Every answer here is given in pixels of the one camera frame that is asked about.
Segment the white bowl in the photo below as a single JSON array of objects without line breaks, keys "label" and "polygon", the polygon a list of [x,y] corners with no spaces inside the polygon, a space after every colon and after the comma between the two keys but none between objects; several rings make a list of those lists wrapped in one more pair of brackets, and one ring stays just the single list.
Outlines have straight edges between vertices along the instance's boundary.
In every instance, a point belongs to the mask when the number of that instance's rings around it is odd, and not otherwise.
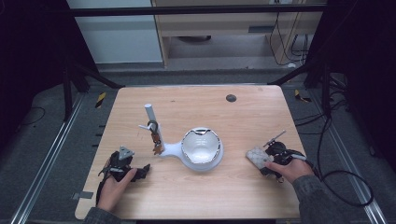
[{"label": "white bowl", "polygon": [[181,150],[194,164],[212,162],[220,152],[218,136],[207,128],[194,128],[188,131],[181,141]]}]

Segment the wooden tabletop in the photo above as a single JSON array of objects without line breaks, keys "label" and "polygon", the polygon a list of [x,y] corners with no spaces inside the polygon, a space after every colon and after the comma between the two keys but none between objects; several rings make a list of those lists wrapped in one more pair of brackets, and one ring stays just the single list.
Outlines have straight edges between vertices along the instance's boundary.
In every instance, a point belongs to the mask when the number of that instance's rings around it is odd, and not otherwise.
[{"label": "wooden tabletop", "polygon": [[[233,94],[230,103],[226,96]],[[150,131],[138,125],[149,121],[145,104],[152,104],[166,143],[179,142],[195,127],[212,129],[224,145],[220,164],[205,173],[194,172],[177,158],[153,155]],[[277,183],[246,157],[282,130],[278,141],[302,151],[282,90],[278,86],[174,86],[120,89],[110,113],[76,217],[83,219],[94,206],[111,153],[125,146],[134,151],[131,163],[151,169],[146,179],[131,183],[114,214],[123,219],[244,219],[297,218],[298,201],[291,184]]]}]

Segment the white stand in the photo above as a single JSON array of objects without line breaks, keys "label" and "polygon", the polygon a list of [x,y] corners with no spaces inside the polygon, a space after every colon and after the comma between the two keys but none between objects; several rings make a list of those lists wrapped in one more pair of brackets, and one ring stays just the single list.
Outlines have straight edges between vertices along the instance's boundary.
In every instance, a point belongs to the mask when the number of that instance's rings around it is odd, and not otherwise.
[{"label": "white stand", "polygon": [[[147,105],[145,105],[145,108],[146,108],[146,112],[148,113],[149,120],[156,121],[154,111],[152,109],[152,105],[147,104]],[[212,170],[221,162],[221,159],[224,154],[223,144],[222,144],[221,140],[219,140],[219,143],[220,143],[219,154],[215,157],[215,159],[213,159],[213,161],[207,162],[207,163],[193,163],[183,153],[183,151],[181,149],[181,141],[178,143],[175,143],[175,144],[167,144],[163,141],[163,136],[161,135],[161,125],[158,124],[158,126],[159,127],[158,127],[157,132],[158,132],[158,135],[160,136],[161,144],[163,146],[163,152],[159,155],[160,157],[162,157],[162,158],[166,158],[166,157],[179,158],[183,162],[184,165],[186,165],[190,169],[192,169],[194,171],[198,171],[198,172],[205,172],[205,171]],[[139,127],[146,129],[146,130],[149,130],[151,128],[150,126],[144,126],[144,125],[139,125]]]}]

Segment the robotic hand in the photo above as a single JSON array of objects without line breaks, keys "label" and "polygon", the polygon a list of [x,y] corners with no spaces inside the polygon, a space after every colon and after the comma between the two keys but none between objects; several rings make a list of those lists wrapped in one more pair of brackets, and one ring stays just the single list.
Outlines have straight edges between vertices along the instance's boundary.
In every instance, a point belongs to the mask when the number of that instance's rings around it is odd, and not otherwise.
[{"label": "robotic hand", "polygon": [[257,168],[259,168],[262,175],[275,175],[279,183],[283,182],[282,175],[265,167],[265,161],[272,161],[280,165],[287,165],[292,159],[299,159],[307,162],[313,168],[313,164],[306,159],[306,156],[304,156],[303,153],[296,150],[287,149],[285,144],[276,142],[276,139],[285,132],[286,131],[283,131],[281,134],[268,141],[264,145],[264,147],[268,146],[265,151],[256,147],[247,152],[247,157],[251,162],[253,162],[253,164],[256,165]]},{"label": "robotic hand", "polygon": [[[97,193],[96,193],[96,204],[98,204],[100,199],[100,194],[105,184],[106,180],[113,176],[118,182],[120,182],[125,175],[132,169],[130,164],[133,159],[134,152],[129,150],[126,147],[120,147],[120,151],[115,151],[111,154],[111,157],[103,170],[99,173],[104,173],[104,178],[102,182],[100,182]],[[147,173],[149,172],[150,164],[144,166],[143,168],[138,168],[134,178],[131,182],[135,182],[138,179],[146,178]]]}]

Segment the gray floor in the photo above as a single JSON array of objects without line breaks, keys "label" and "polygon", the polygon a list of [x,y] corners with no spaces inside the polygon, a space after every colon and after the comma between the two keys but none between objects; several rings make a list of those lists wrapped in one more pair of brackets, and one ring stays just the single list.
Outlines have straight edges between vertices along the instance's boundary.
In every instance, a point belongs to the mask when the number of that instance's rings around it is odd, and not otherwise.
[{"label": "gray floor", "polygon": [[[264,36],[212,36],[206,42],[186,41],[175,38],[172,41],[170,63],[166,68],[142,68],[133,72],[103,73],[105,77],[128,86],[138,85],[183,85],[183,84],[233,84],[273,81],[286,75],[291,68],[279,66],[271,57],[271,51]],[[74,91],[74,99],[82,98],[80,110],[51,167],[48,179],[35,199],[28,217],[32,223],[74,223],[77,201],[72,195],[80,192],[90,170],[100,133],[106,124],[117,90],[88,78],[92,87],[86,94]],[[320,113],[319,89],[305,90],[302,86],[304,75],[286,83],[282,90],[290,107],[295,123],[301,123],[307,116]],[[294,91],[298,89],[303,97],[314,99],[308,103],[297,100]],[[106,98],[101,108],[94,108],[98,95],[105,91]],[[332,104],[344,97],[335,94]],[[0,220],[8,223],[18,209],[26,192],[35,179],[35,174],[51,148],[51,144],[63,125],[64,105],[62,86],[39,93],[31,112],[26,117],[9,144],[11,153],[0,163]],[[305,152],[316,163],[318,134],[324,125],[323,119],[299,126]],[[379,206],[388,223],[396,223],[396,174],[385,160],[370,156],[368,145],[353,116],[340,106],[332,112],[332,126],[324,134],[320,148],[320,161],[323,173],[334,169],[346,169],[339,147],[347,148],[351,160],[360,174],[368,181],[375,192],[375,203]],[[329,180],[334,189],[354,202],[359,202],[356,189],[347,176],[338,175]],[[358,208],[343,203],[333,197],[354,223],[375,223],[367,216],[370,208]]]}]

